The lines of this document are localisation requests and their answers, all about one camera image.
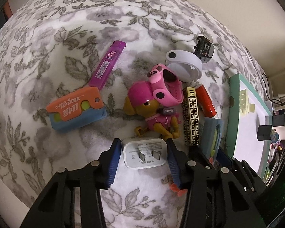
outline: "gold and black patterned lighter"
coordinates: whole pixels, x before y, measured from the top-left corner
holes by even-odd
[[[184,121],[184,143],[187,146],[199,144],[198,132],[198,103],[194,87],[183,89],[184,100],[183,121]]]

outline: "barcode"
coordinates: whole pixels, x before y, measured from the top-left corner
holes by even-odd
[[[100,66],[100,68],[98,69],[98,72],[95,77],[101,79],[105,70],[107,69],[107,66],[109,66],[109,64],[110,62],[104,61],[102,65]]]

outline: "pink and brown toy dog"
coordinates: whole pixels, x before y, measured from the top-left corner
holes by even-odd
[[[160,103],[153,97],[151,84],[148,81],[138,81],[129,89],[123,110],[130,116],[139,114],[145,118],[148,127],[146,129],[141,127],[135,129],[135,133],[139,137],[142,137],[149,130],[154,130],[163,135],[164,140],[179,138],[179,114],[159,114],[157,113],[159,106]]]

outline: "beige wall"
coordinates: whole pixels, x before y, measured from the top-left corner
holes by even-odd
[[[12,11],[27,0],[10,0]],[[276,0],[189,0],[226,25],[268,76],[285,69],[285,13]],[[285,80],[275,85],[285,93]]]

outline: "floral blanket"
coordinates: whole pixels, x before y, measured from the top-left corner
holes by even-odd
[[[187,0],[29,0],[0,30],[0,178],[30,207],[59,167],[81,168],[113,138],[135,136],[133,129],[145,122],[123,112],[127,89],[146,80],[169,50],[193,52],[199,35],[215,46],[198,81],[224,119],[225,134],[229,77],[240,72],[264,98],[263,70],[210,14]],[[108,117],[57,133],[46,105],[86,86],[114,40],[127,46],[101,91]],[[176,144],[186,150],[182,141]],[[121,157],[114,184],[101,192],[107,227],[178,227],[185,196],[171,191],[169,182],[167,164],[131,170]],[[79,190],[76,194],[80,227]]]

